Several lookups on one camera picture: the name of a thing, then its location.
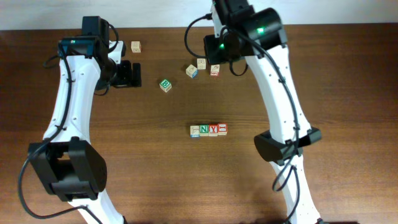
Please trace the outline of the red letter E block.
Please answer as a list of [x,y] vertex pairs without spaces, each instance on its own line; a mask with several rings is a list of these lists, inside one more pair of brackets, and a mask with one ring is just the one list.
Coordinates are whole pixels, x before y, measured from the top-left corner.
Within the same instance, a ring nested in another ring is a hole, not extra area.
[[226,123],[218,123],[218,134],[227,135],[227,133],[228,133],[228,125]]

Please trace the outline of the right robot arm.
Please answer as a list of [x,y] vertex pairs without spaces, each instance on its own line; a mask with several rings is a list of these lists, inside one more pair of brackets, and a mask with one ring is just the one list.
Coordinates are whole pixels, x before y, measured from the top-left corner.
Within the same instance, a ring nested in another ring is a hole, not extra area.
[[306,119],[290,72],[284,25],[273,8],[256,12],[247,1],[214,0],[213,35],[204,38],[211,65],[245,60],[264,101],[269,130],[254,138],[260,156],[275,170],[272,184],[282,192],[286,223],[323,223],[308,188],[303,149],[322,137]]

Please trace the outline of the green letter N block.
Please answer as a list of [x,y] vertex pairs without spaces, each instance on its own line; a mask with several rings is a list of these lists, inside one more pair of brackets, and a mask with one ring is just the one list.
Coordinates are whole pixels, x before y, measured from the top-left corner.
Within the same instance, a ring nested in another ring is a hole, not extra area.
[[200,136],[209,136],[209,125],[208,124],[201,124],[199,125]]

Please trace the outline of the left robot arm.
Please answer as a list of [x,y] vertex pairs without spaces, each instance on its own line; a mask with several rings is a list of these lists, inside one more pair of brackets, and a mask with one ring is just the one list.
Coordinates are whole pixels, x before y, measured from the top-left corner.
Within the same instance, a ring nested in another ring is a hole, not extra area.
[[43,140],[29,144],[30,164],[45,191],[78,210],[87,223],[126,223],[106,192],[107,167],[90,143],[96,91],[142,85],[141,65],[123,60],[126,45],[111,41],[114,27],[100,16],[85,16],[81,34],[58,43],[60,83]]

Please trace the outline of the red letter Y block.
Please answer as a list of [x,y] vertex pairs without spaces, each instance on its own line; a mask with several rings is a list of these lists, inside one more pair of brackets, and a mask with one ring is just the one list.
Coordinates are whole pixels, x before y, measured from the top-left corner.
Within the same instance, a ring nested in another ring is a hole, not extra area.
[[209,125],[209,136],[217,136],[218,135],[218,125],[210,124]]

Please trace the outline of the blue edged wooden block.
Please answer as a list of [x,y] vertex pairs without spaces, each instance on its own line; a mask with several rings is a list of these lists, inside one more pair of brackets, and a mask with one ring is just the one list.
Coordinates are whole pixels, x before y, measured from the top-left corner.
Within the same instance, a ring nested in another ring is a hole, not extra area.
[[190,126],[190,137],[191,138],[199,138],[200,137],[199,125]]

